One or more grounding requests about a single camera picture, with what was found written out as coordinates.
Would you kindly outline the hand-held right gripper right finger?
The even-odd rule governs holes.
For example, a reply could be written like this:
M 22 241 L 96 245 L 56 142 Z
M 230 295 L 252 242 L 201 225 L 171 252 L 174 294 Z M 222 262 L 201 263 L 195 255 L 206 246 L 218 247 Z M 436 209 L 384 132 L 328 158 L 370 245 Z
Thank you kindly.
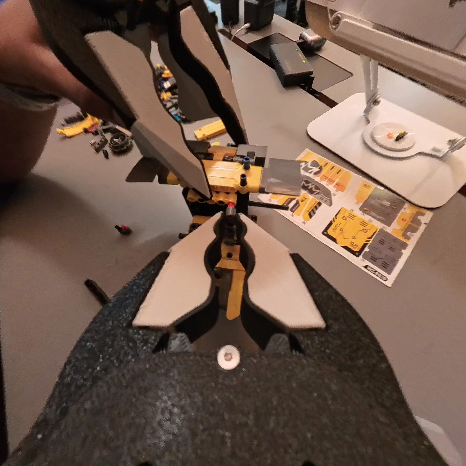
M 245 214 L 236 216 L 244 278 L 241 322 L 247 331 L 324 329 L 326 323 L 290 250 Z

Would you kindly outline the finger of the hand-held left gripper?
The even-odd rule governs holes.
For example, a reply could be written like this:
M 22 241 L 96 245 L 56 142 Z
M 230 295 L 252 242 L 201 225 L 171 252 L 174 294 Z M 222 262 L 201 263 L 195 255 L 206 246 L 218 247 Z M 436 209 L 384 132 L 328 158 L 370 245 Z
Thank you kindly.
M 205 5 L 152 5 L 151 23 L 162 59 L 178 85 L 178 104 L 194 122 L 217 117 L 235 144 L 248 136 L 230 65 Z
M 130 130 L 141 154 L 211 199 L 203 164 L 188 148 L 180 123 L 162 104 L 153 68 L 143 51 L 110 31 L 89 33 L 85 40 L 136 119 Z

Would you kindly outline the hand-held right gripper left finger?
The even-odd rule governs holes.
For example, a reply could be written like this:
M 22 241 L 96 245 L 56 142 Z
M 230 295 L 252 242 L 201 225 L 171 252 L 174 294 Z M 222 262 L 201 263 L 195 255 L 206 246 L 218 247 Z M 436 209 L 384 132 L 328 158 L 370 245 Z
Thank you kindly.
M 134 328 L 167 329 L 207 302 L 213 290 L 206 253 L 217 239 L 216 213 L 170 250 L 162 269 L 132 321 Z

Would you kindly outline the black axle rod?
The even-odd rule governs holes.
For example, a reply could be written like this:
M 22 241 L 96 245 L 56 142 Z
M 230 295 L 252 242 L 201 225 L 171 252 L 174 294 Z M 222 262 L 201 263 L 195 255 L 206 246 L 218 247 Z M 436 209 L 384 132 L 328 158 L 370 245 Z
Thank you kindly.
M 94 280 L 86 279 L 84 281 L 84 285 L 102 307 L 110 302 L 108 295 L 102 290 L 100 286 L 97 285 Z

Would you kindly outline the yellow toy brick robot model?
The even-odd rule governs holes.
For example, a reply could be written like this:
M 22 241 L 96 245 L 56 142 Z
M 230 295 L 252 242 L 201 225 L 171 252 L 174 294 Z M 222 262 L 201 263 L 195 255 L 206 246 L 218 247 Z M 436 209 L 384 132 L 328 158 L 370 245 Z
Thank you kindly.
M 212 272 L 213 277 L 213 290 L 205 304 L 202 304 L 200 308 L 196 309 L 178 324 L 186 322 L 189 317 L 198 314 L 213 303 L 214 293 L 215 291 L 219 291 L 222 281 L 221 278 L 217 277 L 215 273 L 216 269 L 231 272 L 230 288 L 226 305 L 227 314 L 231 315 L 234 313 L 235 316 L 233 318 L 241 314 L 242 292 L 246 272 L 240 263 L 240 246 L 237 244 L 233 247 L 229 247 L 223 243 L 223 234 L 221 230 L 223 226 L 223 217 L 228 202 L 234 202 L 236 204 L 237 215 L 240 214 L 240 195 L 259 193 L 261 190 L 263 172 L 264 170 L 267 171 L 270 167 L 254 166 L 250 162 L 245 163 L 244 161 L 240 163 L 236 161 L 235 156 L 236 154 L 233 153 L 233 148 L 216 145 L 208 149 L 208 158 L 202 160 L 203 166 L 207 171 L 207 180 L 213 194 L 210 200 L 205 201 L 205 204 L 220 207 L 220 211 L 217 213 L 221 213 L 221 218 L 214 228 L 214 231 L 217 233 L 217 239 L 208 247 L 206 253 L 207 270 Z M 204 222 L 198 227 L 213 217 L 213 215 L 207 216 L 200 214 Z

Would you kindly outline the person's left hand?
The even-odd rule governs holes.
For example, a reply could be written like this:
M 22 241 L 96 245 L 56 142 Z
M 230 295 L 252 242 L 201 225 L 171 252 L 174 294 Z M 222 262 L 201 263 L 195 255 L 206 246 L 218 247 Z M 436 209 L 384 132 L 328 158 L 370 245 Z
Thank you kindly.
M 8 0 L 0 8 L 1 83 L 61 97 L 93 116 L 123 123 L 115 111 L 80 83 L 44 41 L 29 1 Z

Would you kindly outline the black charger box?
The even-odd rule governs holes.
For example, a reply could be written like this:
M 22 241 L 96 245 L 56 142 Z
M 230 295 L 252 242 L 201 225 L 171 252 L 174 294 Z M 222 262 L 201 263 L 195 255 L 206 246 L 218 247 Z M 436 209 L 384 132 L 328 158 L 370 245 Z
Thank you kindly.
M 220 1 L 221 20 L 224 26 L 234 26 L 240 21 L 240 1 L 221 0 Z
M 249 30 L 257 31 L 269 25 L 275 13 L 274 0 L 245 0 L 244 22 Z

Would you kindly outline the pile of toy brick parts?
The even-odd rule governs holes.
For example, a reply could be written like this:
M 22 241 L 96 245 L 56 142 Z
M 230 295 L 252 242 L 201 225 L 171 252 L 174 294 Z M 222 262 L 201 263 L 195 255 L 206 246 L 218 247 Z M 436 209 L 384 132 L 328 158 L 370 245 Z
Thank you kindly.
M 156 91 L 164 108 L 177 122 L 188 123 L 189 119 L 181 111 L 178 104 L 178 85 L 171 71 L 166 65 L 158 63 L 155 67 L 155 78 Z M 98 119 L 84 111 L 78 111 L 64 118 L 56 132 L 67 138 L 80 134 L 92 135 L 91 147 L 96 153 L 102 152 L 106 159 L 109 158 L 109 152 L 114 155 L 123 155 L 129 152 L 133 146 L 130 131 L 106 120 Z

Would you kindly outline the yellow toy brick beam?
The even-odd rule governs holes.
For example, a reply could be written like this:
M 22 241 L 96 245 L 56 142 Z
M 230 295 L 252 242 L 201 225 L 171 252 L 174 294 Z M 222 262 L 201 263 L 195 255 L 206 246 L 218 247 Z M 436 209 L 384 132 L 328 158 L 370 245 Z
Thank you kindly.
M 209 124 L 199 127 L 193 133 L 198 141 L 207 141 L 211 138 L 227 133 L 227 130 L 222 120 L 217 119 Z

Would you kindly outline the white wristband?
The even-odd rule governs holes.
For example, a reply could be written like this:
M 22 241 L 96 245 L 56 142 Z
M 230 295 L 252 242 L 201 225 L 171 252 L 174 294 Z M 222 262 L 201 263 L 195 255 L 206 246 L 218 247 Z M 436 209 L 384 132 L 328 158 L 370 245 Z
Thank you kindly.
M 17 109 L 43 112 L 57 105 L 61 98 L 36 89 L 1 82 L 0 100 Z

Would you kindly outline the black power bank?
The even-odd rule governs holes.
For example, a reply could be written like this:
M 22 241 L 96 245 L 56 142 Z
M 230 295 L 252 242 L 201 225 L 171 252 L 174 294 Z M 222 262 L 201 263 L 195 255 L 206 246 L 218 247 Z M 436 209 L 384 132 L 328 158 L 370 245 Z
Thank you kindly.
M 295 42 L 270 45 L 269 57 L 284 88 L 301 85 L 312 87 L 313 68 Z

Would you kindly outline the yellow grey sticker sheet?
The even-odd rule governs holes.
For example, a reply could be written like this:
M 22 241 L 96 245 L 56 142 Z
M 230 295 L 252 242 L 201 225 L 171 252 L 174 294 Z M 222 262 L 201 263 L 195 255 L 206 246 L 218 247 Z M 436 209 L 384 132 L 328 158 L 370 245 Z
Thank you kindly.
M 391 287 L 433 213 L 309 149 L 297 160 L 300 194 L 258 200 Z

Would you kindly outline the small silver device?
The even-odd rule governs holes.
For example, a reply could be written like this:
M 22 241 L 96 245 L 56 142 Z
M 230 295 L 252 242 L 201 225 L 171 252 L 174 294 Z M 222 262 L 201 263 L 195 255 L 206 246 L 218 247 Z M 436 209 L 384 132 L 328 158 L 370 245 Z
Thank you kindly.
M 312 52 L 321 50 L 327 42 L 326 38 L 316 34 L 311 28 L 301 31 L 299 39 L 301 49 Z

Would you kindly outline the white book stand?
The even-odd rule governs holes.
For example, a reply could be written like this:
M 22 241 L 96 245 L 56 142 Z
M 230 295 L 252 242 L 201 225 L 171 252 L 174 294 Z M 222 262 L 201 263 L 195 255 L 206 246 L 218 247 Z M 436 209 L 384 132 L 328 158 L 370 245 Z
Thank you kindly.
M 364 75 L 364 93 L 310 122 L 308 135 L 407 201 L 443 206 L 465 184 L 465 134 L 382 98 L 378 66 L 465 100 L 465 55 L 334 11 L 328 1 L 306 1 L 306 18 L 318 35 L 358 54 Z M 400 131 L 409 134 L 395 142 Z

